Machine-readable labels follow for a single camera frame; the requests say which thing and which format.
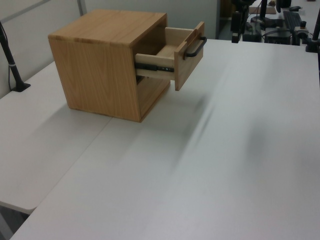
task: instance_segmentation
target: wooden box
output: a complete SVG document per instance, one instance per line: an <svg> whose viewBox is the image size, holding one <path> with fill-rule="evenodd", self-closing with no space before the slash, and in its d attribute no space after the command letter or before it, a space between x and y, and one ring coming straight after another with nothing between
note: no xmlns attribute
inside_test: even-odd
<svg viewBox="0 0 320 240"><path fill-rule="evenodd" d="M204 23L167 27L167 14L94 10L48 36L71 109L141 122L203 56Z"/></svg>

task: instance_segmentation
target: black device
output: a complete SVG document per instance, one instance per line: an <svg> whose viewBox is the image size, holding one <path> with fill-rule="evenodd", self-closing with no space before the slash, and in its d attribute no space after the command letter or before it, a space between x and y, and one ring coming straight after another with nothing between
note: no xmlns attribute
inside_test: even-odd
<svg viewBox="0 0 320 240"><path fill-rule="evenodd" d="M231 31L232 31L232 42L238 43L241 35L245 33L246 22L249 16L249 6L252 5L256 0L231 0L231 3L235 5L236 12L232 14L231 18ZM280 12L280 4L283 0L277 0L277 11ZM282 20L271 20L266 18L268 0L261 1L261 9L259 17L256 17L252 22L260 24L265 29L267 27L282 27Z"/></svg>
<svg viewBox="0 0 320 240"><path fill-rule="evenodd" d="M291 0L281 0L279 1L280 8L286 9L291 6Z"/></svg>
<svg viewBox="0 0 320 240"><path fill-rule="evenodd" d="M11 69L11 72L12 72L14 79L15 79L15 88L13 88L12 91L21 93L24 90L26 90L28 87L30 87L31 85L28 83L24 83L20 77L20 74L19 74L18 68L16 66L14 57L12 56L10 48L9 48L9 43L8 43L5 29L2 26L1 22L0 22L0 42L1 42L1 46L2 46L2 49L5 54L5 57L8 61L9 67Z"/></svg>
<svg viewBox="0 0 320 240"><path fill-rule="evenodd" d="M300 6L292 6L292 7L289 8L289 11L290 12L298 12L299 9L302 9L302 7L300 7Z"/></svg>
<svg viewBox="0 0 320 240"><path fill-rule="evenodd" d="M242 34L242 40L244 42L256 42L260 43L261 42L261 29L260 29L260 24L255 24L252 22L247 22L245 24L245 30L244 33Z"/></svg>
<svg viewBox="0 0 320 240"><path fill-rule="evenodd" d="M292 11L283 11L284 23L291 31L295 30L295 27L300 27L302 22L299 13Z"/></svg>
<svg viewBox="0 0 320 240"><path fill-rule="evenodd" d="M267 44L290 45L291 33L286 28L266 28L264 42Z"/></svg>
<svg viewBox="0 0 320 240"><path fill-rule="evenodd" d="M282 3L283 3L283 0L276 1L276 10L278 13L281 13L281 4ZM281 19L269 19L266 17L267 5L268 5L268 0L261 1L260 14L259 14L259 16L254 16L253 18L251 18L251 22L252 23L259 23L260 27L263 30L266 28L282 27L283 21Z"/></svg>

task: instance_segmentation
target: desk surface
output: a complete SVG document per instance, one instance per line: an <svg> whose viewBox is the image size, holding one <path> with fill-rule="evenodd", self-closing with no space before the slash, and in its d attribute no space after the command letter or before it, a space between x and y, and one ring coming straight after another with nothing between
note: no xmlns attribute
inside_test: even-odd
<svg viewBox="0 0 320 240"><path fill-rule="evenodd" d="M317 239L319 88L301 47L208 40L181 91L113 118L12 239Z"/></svg>
<svg viewBox="0 0 320 240"><path fill-rule="evenodd" d="M70 110L56 65L0 100L0 205L30 214L110 117Z"/></svg>

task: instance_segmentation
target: cabinet top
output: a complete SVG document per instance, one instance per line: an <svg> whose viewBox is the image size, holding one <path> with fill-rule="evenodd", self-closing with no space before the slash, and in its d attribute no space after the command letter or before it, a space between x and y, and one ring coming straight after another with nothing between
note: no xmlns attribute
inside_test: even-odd
<svg viewBox="0 0 320 240"><path fill-rule="evenodd" d="M166 13L97 9L51 33L48 38L131 47L155 26L167 26Z"/></svg>

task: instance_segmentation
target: floor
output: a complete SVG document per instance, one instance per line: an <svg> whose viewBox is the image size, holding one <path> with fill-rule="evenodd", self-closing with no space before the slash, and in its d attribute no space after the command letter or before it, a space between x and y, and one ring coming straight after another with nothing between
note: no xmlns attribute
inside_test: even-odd
<svg viewBox="0 0 320 240"><path fill-rule="evenodd" d="M220 19L218 39L231 41L232 32L230 31L230 28L231 28L230 19Z"/></svg>
<svg viewBox="0 0 320 240"><path fill-rule="evenodd" d="M9 240L29 215L0 206L0 240Z"/></svg>

